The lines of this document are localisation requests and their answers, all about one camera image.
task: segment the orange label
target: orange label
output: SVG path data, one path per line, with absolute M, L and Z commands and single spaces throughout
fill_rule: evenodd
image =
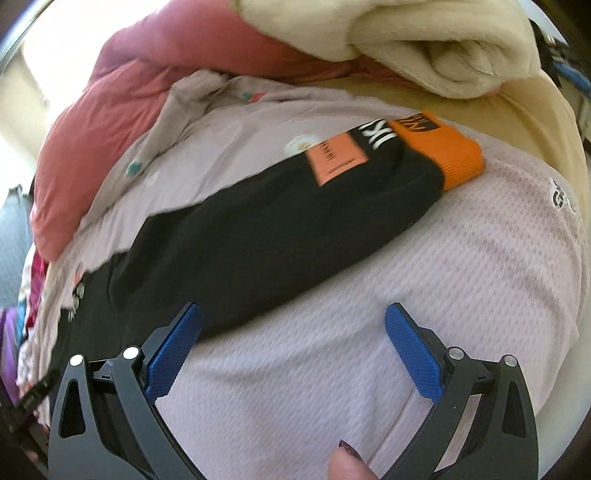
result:
M 364 151 L 348 133 L 329 138 L 326 142 L 309 148 L 306 150 L 306 156 L 321 187 L 368 160 Z

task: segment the purple fabric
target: purple fabric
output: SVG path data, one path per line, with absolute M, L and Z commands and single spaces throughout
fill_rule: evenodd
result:
M 0 353 L 0 377 L 13 403 L 18 402 L 17 387 L 17 320 L 18 308 L 2 312 L 4 328 L 2 333 L 2 351 Z

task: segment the blue gripper pad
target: blue gripper pad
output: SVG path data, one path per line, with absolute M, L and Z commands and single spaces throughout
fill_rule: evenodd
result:
M 151 404 L 170 392 L 174 380 L 201 332 L 201 311 L 197 304 L 187 307 L 146 367 L 144 394 Z
M 433 403 L 438 403 L 443 395 L 441 366 L 407 320 L 405 314 L 408 313 L 400 309 L 396 304 L 386 309 L 386 332 L 418 392 Z

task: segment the silver screw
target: silver screw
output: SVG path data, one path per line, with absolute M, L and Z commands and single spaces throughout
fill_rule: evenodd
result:
M 449 356 L 452 357 L 454 360 L 461 360 L 464 358 L 464 350 L 458 348 L 457 346 L 451 347 L 448 352 Z
M 513 355 L 507 355 L 505 357 L 505 365 L 507 365 L 508 367 L 516 367 L 517 359 Z
M 84 357 L 81 354 L 76 354 L 72 358 L 70 358 L 70 365 L 73 367 L 77 367 L 84 361 Z
M 123 352 L 123 358 L 126 360 L 133 360 L 139 355 L 139 348 L 136 346 L 129 346 Z

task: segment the cream fleece blanket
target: cream fleece blanket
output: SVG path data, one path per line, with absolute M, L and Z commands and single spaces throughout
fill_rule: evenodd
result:
M 475 98 L 540 71 L 517 0 L 232 0 L 256 29 L 330 61 L 365 54 L 425 89 Z

